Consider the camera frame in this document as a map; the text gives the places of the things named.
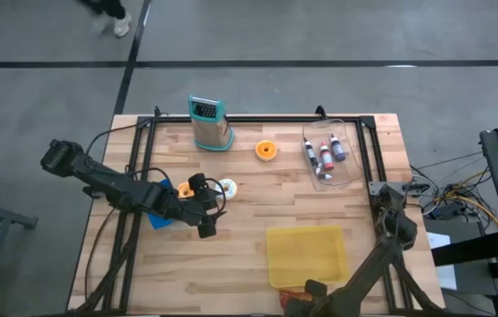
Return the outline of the blue plastic basket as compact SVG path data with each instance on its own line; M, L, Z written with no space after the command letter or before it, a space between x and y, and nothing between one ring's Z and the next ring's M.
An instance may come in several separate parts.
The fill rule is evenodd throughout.
M170 182L168 180L161 180L160 184L164 187L169 188ZM148 214L148 219L153 229L161 229L173 223L173 219L164 219L162 217L155 216L153 214Z

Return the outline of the person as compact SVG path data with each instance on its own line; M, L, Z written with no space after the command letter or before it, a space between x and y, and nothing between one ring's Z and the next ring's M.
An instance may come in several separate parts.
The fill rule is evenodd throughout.
M93 16L99 18L103 15L113 20L114 35L116 38L124 37L129 32L131 15L127 12L121 0L77 0Z

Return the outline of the white sprinkled toy donut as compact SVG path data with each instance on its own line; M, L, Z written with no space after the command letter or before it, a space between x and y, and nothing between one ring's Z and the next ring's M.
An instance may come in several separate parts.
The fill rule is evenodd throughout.
M221 179L219 184L214 186L214 190L218 192L217 198L229 201L237 195L238 186L232 179Z

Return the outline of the black flat bar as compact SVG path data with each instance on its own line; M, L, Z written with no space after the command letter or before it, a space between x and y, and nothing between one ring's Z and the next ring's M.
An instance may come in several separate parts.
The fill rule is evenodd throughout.
M498 257L498 232L431 250L437 267Z

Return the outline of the violet food colour bottle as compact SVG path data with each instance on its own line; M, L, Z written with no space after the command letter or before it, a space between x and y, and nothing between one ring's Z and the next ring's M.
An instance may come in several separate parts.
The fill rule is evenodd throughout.
M330 135L330 142L331 142L332 152L333 152L333 155L335 156L335 159L338 162L344 161L346 159L346 154L345 154L345 151L343 150L343 147L342 147L342 144L341 144L341 141L339 140L339 138L336 135L331 134Z

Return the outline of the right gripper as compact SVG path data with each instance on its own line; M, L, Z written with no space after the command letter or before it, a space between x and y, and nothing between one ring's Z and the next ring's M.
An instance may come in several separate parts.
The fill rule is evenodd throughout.
M311 308L310 301L289 299L284 308L284 317L357 317L357 296L347 288L327 294L327 285L308 279L304 291L313 298L322 298Z

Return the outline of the black aluminium table frame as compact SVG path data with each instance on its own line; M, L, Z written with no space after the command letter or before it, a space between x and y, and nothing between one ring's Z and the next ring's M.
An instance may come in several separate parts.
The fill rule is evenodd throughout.
M302 127L307 114L242 114L230 118L235 132L226 152L195 146L188 117L172 115L154 130L136 132L133 115L118 115L103 161L115 170L151 165L150 180L167 173L173 184L195 173L228 178L236 197L216 225L215 236L200 239L191 226L175 223L155 230L139 224L128 314L263 315L281 313L279 295L268 281L267 230L273 227L336 225L343 231L349 270L356 269L375 243L367 185L370 181L408 181L411 170L395 114L351 114L353 148L363 177L343 189L317 191L307 170ZM276 143L277 155L265 162L255 145Z

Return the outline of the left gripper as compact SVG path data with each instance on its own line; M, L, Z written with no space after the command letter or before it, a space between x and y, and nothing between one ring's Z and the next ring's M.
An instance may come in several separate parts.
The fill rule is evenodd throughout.
M179 220L188 225L199 225L199 237L206 239L216 235L216 221L224 212L208 214L214 208L217 192L207 183L203 173L196 173L188 179L188 185L194 192L190 198L178 198L177 191L169 186L162 186L163 202L160 217Z

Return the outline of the teal steel box grater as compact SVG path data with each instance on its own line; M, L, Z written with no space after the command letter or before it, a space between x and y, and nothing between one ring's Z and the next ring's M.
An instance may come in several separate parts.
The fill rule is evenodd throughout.
M194 144L208 151L228 151L234 140L234 130L226 116L224 103L191 95L188 109Z

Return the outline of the red food colour bottle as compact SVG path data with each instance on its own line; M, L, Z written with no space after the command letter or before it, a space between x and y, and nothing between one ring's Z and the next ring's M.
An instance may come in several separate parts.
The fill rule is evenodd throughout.
M320 145L320 157L324 169L326 171L332 171L334 169L333 158L331 152L329 151L327 145L324 142L322 142Z

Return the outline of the clear plastic container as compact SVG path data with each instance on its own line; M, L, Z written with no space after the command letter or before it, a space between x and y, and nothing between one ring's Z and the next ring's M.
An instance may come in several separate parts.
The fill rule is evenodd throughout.
M343 189L353 181L360 180L363 177L363 167L360 162L360 155L355 153L352 145L354 140L354 125L344 122L341 119L326 119L317 122L307 123L302 127L302 141L305 162L307 170L311 176L313 187L317 191L327 191L335 189ZM343 150L346 154L344 161L338 162L332 152L330 135L336 135L341 141ZM304 138L307 138L315 151L318 162L322 163L320 157L320 145L324 142L331 152L334 169L326 171L324 167L321 173L329 173L333 176L330 180L320 180L315 174L316 167L311 166L311 162L307 157L304 147Z

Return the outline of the yellow plastic bin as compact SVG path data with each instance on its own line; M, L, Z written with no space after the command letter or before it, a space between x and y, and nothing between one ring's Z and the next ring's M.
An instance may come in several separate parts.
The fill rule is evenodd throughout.
M276 289L302 287L309 279L333 284L349 277L339 226L271 228L266 243L268 280Z

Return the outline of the black food colour bottle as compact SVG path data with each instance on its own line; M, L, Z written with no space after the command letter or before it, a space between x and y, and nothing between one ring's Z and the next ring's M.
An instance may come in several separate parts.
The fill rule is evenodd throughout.
M310 160L311 162L311 166L312 167L315 167L318 165L318 159L315 155L315 151L311 145L311 142L307 139L307 138L304 138L304 147L305 147L305 150L306 150L306 153L307 153L307 157L308 159Z

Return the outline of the red snack packet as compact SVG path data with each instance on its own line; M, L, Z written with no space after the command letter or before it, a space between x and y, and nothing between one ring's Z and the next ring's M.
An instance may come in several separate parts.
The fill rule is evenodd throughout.
M300 301L310 301L310 295L304 291L294 291L291 289L280 289L279 290L279 301L281 308L286 309L288 303L292 299L297 299Z

